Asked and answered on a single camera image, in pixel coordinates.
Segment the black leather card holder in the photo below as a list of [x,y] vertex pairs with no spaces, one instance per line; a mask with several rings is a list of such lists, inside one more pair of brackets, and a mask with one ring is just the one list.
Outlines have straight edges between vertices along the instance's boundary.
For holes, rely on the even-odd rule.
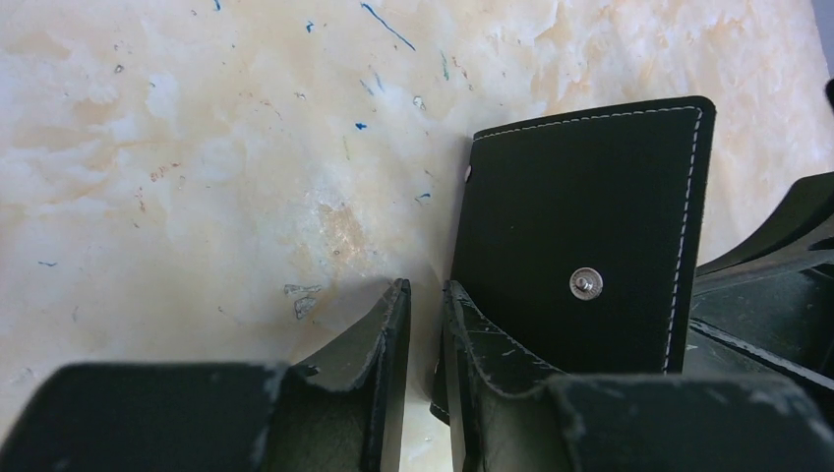
[[716,119],[693,95],[474,135],[450,279],[571,374],[677,374]]

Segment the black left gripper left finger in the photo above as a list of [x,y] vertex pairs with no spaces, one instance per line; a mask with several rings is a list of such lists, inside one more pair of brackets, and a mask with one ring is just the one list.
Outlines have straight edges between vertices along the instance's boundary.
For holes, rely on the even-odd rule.
[[34,393],[5,471],[395,471],[411,286],[289,365],[78,363]]

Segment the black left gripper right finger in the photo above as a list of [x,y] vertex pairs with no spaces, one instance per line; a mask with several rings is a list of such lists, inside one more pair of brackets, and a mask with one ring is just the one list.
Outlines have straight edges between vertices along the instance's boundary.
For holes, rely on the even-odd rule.
[[833,432],[778,375],[572,375],[444,289],[457,471],[829,471]]

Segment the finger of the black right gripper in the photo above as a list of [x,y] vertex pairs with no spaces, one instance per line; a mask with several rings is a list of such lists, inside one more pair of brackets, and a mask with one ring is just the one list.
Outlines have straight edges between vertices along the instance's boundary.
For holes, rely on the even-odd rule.
[[780,374],[832,416],[832,173],[798,180],[752,235],[697,269],[683,371]]

